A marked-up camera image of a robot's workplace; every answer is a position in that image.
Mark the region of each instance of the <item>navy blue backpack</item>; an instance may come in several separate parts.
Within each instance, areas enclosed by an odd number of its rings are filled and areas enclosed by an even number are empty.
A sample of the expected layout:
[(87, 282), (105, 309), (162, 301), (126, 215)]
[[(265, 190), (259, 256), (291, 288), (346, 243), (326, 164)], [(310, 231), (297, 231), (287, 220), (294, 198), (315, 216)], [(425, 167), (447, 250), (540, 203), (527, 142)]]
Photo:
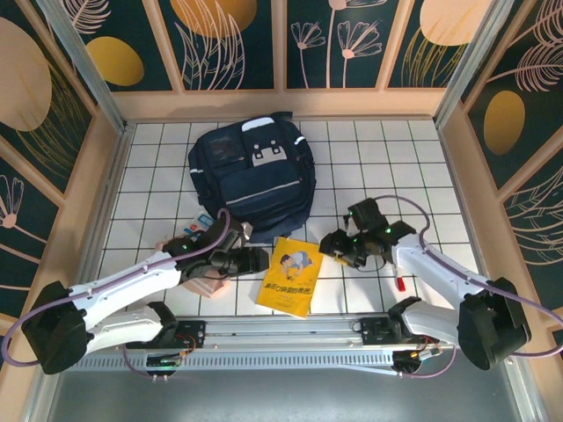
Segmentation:
[(241, 121), (200, 137), (188, 154), (200, 205), (214, 218), (226, 207), (266, 243), (303, 226), (311, 212), (315, 167), (291, 113)]

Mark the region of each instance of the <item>grid floor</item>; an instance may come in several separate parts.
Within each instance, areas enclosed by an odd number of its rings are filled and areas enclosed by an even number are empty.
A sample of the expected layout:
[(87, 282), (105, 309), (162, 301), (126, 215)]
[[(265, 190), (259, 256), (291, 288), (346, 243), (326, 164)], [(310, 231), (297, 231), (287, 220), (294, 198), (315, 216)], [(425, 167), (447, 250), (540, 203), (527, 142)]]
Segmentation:
[[(187, 153), (204, 133), (221, 123), (142, 124), (128, 157), (119, 196), (99, 265), (99, 277), (118, 272), (154, 253), (155, 244), (182, 233), (201, 210), (187, 168)], [(475, 259), (442, 146), (431, 120), (297, 121), (316, 162), (317, 190), (311, 217), (292, 238), (318, 243), (342, 225), (347, 207), (366, 197), (398, 194), (414, 200), (432, 216), (427, 240), (472, 270)], [(380, 200), (390, 222), (402, 219), (424, 226), (416, 208)], [(264, 245), (271, 253), (273, 245)], [(311, 303), (312, 314), (386, 311), (417, 295), (449, 304), (411, 274), (403, 273), (406, 291), (398, 291), (390, 266), (375, 260), (364, 271), (342, 267), (325, 257)], [(182, 286), (146, 297), (164, 300), (178, 316), (275, 315), (256, 305), (264, 273), (239, 277), (213, 299)]]

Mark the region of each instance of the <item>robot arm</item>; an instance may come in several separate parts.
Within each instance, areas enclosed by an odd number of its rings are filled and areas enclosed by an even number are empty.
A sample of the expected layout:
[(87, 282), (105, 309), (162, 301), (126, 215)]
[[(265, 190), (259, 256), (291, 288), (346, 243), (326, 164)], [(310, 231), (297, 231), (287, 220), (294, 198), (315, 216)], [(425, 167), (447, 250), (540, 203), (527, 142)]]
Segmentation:
[[(166, 344), (178, 322), (162, 302), (138, 310), (120, 310), (147, 295), (204, 277), (209, 270), (224, 278), (266, 270), (266, 251), (243, 248), (252, 231), (247, 223), (231, 218), (226, 236), (217, 247), (210, 248), (224, 232), (225, 222), (216, 221), (195, 240), (195, 236), (174, 238), (142, 263), (104, 279), (68, 289), (59, 281), (45, 286), (32, 309), (60, 300), (65, 303), (22, 324), (43, 371), (48, 375), (62, 372), (87, 353), (109, 346), (147, 341)], [(182, 258), (187, 252), (206, 249)]]
[(400, 327), (398, 337), (426, 335), (459, 346), (477, 367), (489, 369), (531, 339), (522, 304), (489, 293), (477, 281), (515, 294), (506, 279), (490, 281), (422, 243), (420, 235), (404, 222), (389, 224), (377, 203), (367, 199), (348, 208), (347, 232), (339, 229), (321, 241), (319, 250), (343, 264), (365, 266), (369, 255), (420, 276), (453, 309), (408, 298), (390, 309)]

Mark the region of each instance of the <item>book cover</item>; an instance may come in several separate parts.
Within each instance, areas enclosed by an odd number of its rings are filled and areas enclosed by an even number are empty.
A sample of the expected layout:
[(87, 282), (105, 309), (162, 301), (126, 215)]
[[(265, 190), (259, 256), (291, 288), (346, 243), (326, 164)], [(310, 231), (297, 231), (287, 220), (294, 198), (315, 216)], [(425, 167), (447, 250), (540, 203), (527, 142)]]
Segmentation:
[(256, 303), (306, 318), (322, 263), (317, 244), (281, 237)]

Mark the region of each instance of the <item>red object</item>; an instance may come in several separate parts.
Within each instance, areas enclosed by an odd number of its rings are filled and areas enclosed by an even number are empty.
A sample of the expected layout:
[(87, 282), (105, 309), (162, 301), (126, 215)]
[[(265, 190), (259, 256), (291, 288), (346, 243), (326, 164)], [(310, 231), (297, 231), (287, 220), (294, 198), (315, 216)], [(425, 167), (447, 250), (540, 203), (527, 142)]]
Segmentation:
[(397, 288), (399, 292), (406, 291), (405, 282), (403, 281), (402, 277), (397, 277)]

